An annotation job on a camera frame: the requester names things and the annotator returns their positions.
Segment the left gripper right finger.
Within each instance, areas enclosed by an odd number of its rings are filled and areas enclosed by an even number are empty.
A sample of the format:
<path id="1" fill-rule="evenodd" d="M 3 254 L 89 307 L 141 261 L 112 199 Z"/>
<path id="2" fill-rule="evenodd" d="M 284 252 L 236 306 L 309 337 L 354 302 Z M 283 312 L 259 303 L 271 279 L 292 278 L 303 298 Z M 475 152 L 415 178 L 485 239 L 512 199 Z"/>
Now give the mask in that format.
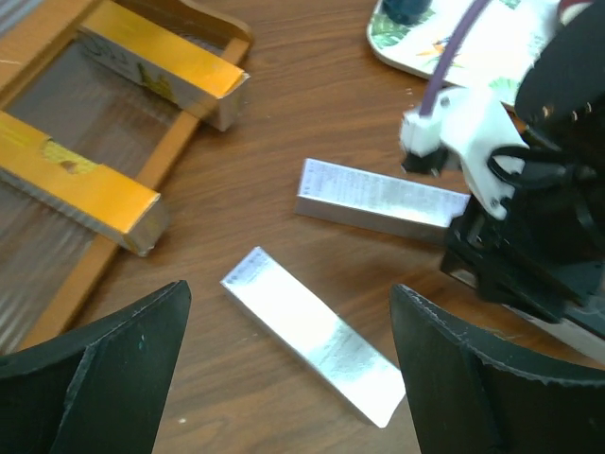
<path id="1" fill-rule="evenodd" d="M 603 452 L 603 371 L 503 340 L 405 285 L 389 307 L 423 453 Z"/>

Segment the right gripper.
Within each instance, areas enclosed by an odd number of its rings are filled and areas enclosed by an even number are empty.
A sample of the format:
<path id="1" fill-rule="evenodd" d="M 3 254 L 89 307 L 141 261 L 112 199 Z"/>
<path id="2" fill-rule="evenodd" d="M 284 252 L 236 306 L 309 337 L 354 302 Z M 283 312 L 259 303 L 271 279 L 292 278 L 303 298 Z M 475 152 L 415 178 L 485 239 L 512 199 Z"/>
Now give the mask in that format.
<path id="1" fill-rule="evenodd" d="M 506 216 L 490 217 L 475 197 L 445 234 L 441 271 L 484 301 L 558 322 L 569 305 L 584 306 L 604 273 L 604 167 L 525 130 L 523 145 L 500 146 L 488 168 L 513 193 Z"/>

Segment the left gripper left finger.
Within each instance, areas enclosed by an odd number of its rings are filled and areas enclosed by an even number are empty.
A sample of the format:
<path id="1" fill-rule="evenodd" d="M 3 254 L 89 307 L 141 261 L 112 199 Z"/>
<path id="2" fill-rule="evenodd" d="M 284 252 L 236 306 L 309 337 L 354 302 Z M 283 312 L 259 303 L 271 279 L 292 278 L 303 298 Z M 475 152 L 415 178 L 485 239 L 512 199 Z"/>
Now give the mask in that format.
<path id="1" fill-rule="evenodd" d="M 1 358 L 4 453 L 149 453 L 186 329 L 184 281 Z"/>

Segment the gold honeycomb toothpaste box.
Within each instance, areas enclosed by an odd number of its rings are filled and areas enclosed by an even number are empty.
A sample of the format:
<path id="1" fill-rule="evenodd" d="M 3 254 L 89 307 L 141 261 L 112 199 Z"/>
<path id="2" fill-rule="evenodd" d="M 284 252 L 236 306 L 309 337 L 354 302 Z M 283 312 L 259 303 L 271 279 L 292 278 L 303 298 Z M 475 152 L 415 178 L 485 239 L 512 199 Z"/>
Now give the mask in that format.
<path id="1" fill-rule="evenodd" d="M 146 256 L 168 226 L 161 194 L 1 113 L 1 181 Z"/>

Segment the white orange R.O toothpaste box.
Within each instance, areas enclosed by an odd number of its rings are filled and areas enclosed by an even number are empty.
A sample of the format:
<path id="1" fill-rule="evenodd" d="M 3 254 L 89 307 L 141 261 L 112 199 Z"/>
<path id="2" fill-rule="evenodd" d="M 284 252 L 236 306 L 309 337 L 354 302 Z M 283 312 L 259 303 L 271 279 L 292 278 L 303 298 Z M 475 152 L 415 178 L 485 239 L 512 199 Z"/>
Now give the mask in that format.
<path id="1" fill-rule="evenodd" d="M 249 75 L 143 15 L 103 1 L 80 23 L 86 55 L 219 131 L 238 117 Z"/>

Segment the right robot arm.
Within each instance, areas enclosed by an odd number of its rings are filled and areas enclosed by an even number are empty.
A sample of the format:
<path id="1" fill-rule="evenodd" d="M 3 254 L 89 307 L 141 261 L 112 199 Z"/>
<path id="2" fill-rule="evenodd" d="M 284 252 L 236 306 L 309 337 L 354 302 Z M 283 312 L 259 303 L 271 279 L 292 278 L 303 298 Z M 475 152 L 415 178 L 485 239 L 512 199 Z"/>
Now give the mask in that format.
<path id="1" fill-rule="evenodd" d="M 478 91 L 444 118 L 471 196 L 445 237 L 445 272 L 548 323 L 584 306 L 604 272 L 604 5 L 579 13 L 527 72 L 519 133 Z"/>

